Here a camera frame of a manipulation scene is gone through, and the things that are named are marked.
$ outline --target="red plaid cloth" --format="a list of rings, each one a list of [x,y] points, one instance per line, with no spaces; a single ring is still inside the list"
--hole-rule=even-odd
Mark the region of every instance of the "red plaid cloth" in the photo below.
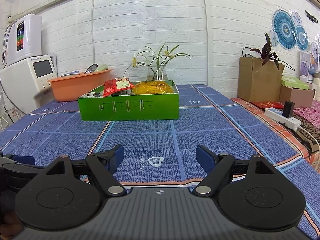
[[[283,125],[273,121],[271,118],[264,115],[262,109],[244,101],[240,98],[233,98],[233,101],[241,105],[243,108],[247,109],[250,113],[256,116],[260,121],[265,123],[271,130],[277,133],[281,138],[283,138],[294,150],[296,150],[303,158],[313,167],[320,161],[319,152],[310,155],[308,150],[298,141],[297,138],[291,133],[289,129]]]

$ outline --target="blue tablecloth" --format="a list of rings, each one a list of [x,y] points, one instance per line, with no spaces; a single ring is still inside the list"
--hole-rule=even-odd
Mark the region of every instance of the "blue tablecloth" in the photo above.
[[[238,159],[260,154],[304,193],[307,208],[299,227],[313,238],[319,235],[319,174],[282,138],[221,93],[206,85],[178,89],[178,120],[83,122],[76,101],[52,101],[5,129],[0,150],[31,155],[37,165],[47,165],[61,154],[81,159],[122,144],[124,161],[115,177],[127,188],[196,185],[206,176],[195,157],[199,144]]]

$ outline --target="display screen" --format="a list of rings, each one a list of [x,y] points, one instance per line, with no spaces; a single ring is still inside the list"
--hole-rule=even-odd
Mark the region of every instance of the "display screen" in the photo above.
[[[38,61],[32,64],[37,77],[42,77],[44,75],[53,73],[49,60]]]
[[[23,30],[24,22],[20,23],[17,29],[17,51],[23,49]]]

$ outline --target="gray ribbed panel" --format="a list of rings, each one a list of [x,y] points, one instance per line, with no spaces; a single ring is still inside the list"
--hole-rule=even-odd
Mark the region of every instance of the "gray ribbed panel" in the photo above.
[[[188,188],[135,187],[111,198],[92,220],[77,228],[43,232],[26,228],[15,240],[307,240],[297,228],[261,233],[243,229],[220,214],[214,202]]]

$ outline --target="pink floral cloth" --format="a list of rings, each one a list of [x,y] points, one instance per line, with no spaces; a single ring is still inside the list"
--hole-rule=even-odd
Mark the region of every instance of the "pink floral cloth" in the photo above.
[[[314,100],[312,107],[297,108],[293,112],[304,117],[316,128],[320,129],[320,101]]]

